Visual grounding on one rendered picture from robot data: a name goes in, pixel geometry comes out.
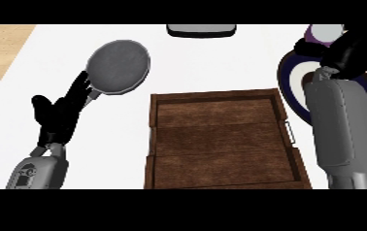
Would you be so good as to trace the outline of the dark blue rimmed plate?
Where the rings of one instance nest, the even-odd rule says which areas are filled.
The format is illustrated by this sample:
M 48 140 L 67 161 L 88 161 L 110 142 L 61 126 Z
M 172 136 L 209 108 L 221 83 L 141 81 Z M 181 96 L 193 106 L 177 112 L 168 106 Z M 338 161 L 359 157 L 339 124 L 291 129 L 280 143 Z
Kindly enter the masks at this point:
M 367 121 L 367 73 L 356 79 L 314 81 L 322 59 L 292 50 L 279 66 L 279 85 L 286 101 L 301 119 L 311 124 L 316 112 L 333 122 L 338 109 Z

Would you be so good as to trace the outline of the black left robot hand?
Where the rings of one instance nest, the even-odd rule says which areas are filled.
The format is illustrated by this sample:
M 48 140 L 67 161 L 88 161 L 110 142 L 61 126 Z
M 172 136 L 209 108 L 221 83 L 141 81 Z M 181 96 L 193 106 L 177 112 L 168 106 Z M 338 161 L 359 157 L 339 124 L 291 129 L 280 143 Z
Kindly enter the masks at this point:
M 92 92 L 88 72 L 82 71 L 69 89 L 69 93 L 55 103 L 43 95 L 35 95 L 32 105 L 35 119 L 40 124 L 40 135 L 38 145 L 66 145 L 70 142 L 79 115 Z

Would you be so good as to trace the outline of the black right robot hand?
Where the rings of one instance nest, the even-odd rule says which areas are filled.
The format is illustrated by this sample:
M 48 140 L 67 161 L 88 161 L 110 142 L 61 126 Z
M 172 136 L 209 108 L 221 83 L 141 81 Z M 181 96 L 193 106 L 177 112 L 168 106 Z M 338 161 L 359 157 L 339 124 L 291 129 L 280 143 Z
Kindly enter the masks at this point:
M 335 79 L 351 80 L 367 72 L 367 28 L 357 24 L 342 26 L 344 35 L 329 47 L 308 43 L 302 37 L 295 52 L 320 58 L 320 65 L 338 71 Z

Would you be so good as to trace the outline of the dark grey appliance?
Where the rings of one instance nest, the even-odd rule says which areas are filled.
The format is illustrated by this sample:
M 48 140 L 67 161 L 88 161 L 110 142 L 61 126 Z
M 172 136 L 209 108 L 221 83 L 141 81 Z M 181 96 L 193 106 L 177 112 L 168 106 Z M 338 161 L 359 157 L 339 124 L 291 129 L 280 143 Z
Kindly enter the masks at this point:
M 231 37 L 237 31 L 236 24 L 169 24 L 168 34 L 181 38 Z

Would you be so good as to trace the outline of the purple can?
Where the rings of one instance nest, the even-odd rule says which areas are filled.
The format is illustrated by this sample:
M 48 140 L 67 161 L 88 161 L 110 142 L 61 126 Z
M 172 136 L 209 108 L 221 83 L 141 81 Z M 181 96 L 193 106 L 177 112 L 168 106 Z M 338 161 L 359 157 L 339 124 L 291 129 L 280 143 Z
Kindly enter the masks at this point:
M 311 24 L 304 33 L 308 43 L 322 44 L 329 47 L 345 33 L 341 24 Z

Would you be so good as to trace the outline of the grey frying pan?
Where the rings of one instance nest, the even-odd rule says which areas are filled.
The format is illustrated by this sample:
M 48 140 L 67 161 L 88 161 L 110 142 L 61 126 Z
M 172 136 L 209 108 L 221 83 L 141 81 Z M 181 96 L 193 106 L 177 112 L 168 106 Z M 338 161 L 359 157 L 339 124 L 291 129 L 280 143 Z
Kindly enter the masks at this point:
M 86 65 L 92 91 L 86 104 L 101 94 L 122 95 L 147 79 L 151 56 L 147 48 L 132 40 L 116 40 L 94 52 Z

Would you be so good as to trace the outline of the brown wooden tray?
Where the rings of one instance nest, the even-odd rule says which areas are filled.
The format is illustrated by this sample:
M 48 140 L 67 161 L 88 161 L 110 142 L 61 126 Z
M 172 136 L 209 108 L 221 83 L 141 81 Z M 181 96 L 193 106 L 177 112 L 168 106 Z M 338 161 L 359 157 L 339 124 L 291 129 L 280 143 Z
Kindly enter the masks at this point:
M 151 96 L 149 189 L 308 189 L 276 88 Z

